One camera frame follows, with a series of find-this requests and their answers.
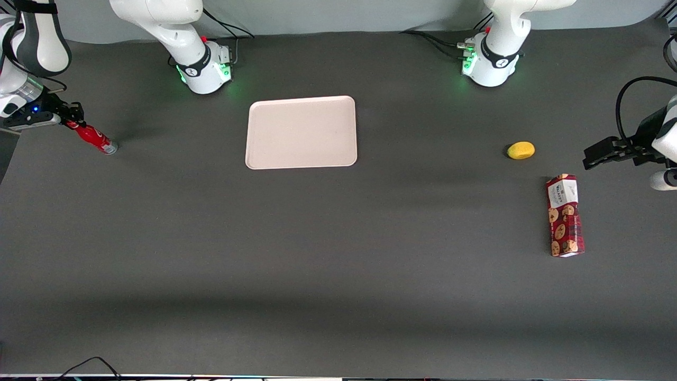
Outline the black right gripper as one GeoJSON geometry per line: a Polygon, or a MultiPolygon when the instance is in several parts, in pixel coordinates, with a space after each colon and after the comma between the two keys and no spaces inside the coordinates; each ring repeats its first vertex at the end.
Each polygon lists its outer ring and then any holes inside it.
{"type": "Polygon", "coordinates": [[[76,122],[85,122],[82,103],[70,102],[69,106],[56,93],[44,90],[29,105],[30,123],[60,123],[66,127],[75,127],[76,122]]]}

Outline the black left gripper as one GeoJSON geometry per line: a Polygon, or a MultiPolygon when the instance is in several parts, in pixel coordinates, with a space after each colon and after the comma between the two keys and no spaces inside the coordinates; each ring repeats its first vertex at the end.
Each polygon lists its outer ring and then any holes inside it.
{"type": "Polygon", "coordinates": [[[657,110],[643,119],[636,133],[629,138],[634,150],[618,137],[607,137],[583,151],[583,168],[591,170],[607,162],[620,162],[633,159],[634,166],[641,166],[648,162],[666,165],[667,159],[658,150],[653,149],[652,142],[657,138],[666,116],[666,108],[657,110]]]}

